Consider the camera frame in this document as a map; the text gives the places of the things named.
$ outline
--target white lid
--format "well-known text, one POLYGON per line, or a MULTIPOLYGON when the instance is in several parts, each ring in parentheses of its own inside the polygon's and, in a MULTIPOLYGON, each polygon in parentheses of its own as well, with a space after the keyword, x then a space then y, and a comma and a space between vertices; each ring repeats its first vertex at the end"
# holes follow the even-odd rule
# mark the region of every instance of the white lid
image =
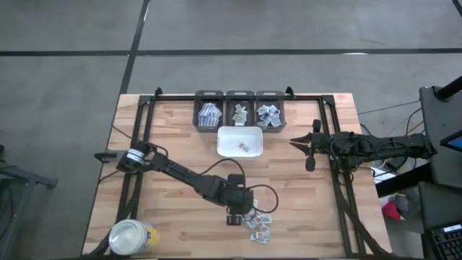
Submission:
POLYGON ((144 243, 144 236, 137 221, 122 220, 110 230, 109 246, 114 253, 127 256, 139 250, 144 243))

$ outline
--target keyboard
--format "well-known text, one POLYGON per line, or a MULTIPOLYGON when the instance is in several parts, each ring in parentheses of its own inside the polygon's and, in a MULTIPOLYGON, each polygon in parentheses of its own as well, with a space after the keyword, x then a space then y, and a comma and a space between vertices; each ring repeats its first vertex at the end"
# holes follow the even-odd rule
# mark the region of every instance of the keyboard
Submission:
POLYGON ((462 259, 462 225, 434 229, 432 239, 439 259, 462 259))

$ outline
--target plastic tray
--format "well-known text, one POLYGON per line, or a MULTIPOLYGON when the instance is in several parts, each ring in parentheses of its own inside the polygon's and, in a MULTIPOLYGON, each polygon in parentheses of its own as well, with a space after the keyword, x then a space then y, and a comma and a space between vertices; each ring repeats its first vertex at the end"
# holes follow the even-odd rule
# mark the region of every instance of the plastic tray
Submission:
POLYGON ((224 157, 258 157, 263 154, 263 132, 256 126, 220 127, 217 151, 224 157))
POLYGON ((234 126, 232 117, 236 111, 236 105, 245 107, 247 121, 244 126, 255 126, 255 93, 249 90, 230 90, 226 92, 226 126, 234 126))
POLYGON ((223 111, 224 94, 219 90, 199 90, 194 96, 194 112, 193 112, 193 125, 198 132, 201 133, 217 133, 218 128, 223 125, 223 111), (219 119, 218 126, 199 126, 199 111, 202 109, 204 103, 213 103, 223 113, 219 119))
POLYGON ((258 109, 262 105, 274 105, 281 111, 279 118, 281 119, 281 126, 259 126, 264 133, 279 133, 287 125, 284 114, 284 93, 281 91, 262 90, 256 94, 255 118, 258 121, 258 109))

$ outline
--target tabletop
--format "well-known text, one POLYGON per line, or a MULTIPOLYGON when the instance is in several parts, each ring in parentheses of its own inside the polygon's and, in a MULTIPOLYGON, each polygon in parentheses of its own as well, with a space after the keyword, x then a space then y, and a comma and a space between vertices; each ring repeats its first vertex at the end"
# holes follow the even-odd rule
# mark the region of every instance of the tabletop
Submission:
MULTIPOLYGON (((360 133, 352 94, 334 97, 341 130, 360 133)), ((127 134, 133 131, 138 99, 139 95, 122 95, 118 103, 114 125, 127 134)), ((262 156, 238 160, 244 167, 247 186, 268 184, 279 195, 279 208, 271 214, 271 241, 266 245, 250 241, 251 230, 226 226, 224 207, 203 200, 191 187, 163 173, 148 172, 144 174, 137 219, 157 227, 161 238, 157 247, 143 257, 344 256, 328 159, 316 155, 315 171, 307 172, 304 154, 289 145, 289 139, 313 130, 313 120, 320 118, 318 103, 285 101, 284 106, 287 125, 281 133, 263 135, 262 156)), ((217 134, 198 133, 192 125, 192 113, 193 101, 156 101, 149 141, 167 148, 171 160, 201 172, 221 157, 217 154, 217 134)), ((127 150, 130 141, 112 130, 108 149, 127 150)), ((101 177, 113 172, 115 166, 105 165, 101 177)), ((226 178, 239 172, 234 164, 225 162, 208 174, 226 178)), ((120 173, 98 186, 83 253, 94 249, 114 224, 122 183, 120 173)), ((359 218, 374 239, 391 251, 370 171, 359 169, 353 187, 359 218)), ((256 188, 254 194, 259 207, 274 206, 270 190, 256 188)), ((351 223, 349 234, 356 248, 351 223)))

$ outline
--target computer monitor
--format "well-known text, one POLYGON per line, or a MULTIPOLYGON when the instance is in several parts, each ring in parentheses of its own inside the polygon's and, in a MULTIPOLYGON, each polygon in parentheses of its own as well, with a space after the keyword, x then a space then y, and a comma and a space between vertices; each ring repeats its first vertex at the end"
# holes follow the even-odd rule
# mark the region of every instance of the computer monitor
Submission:
POLYGON ((440 144, 444 147, 462 152, 462 130, 442 139, 440 144))

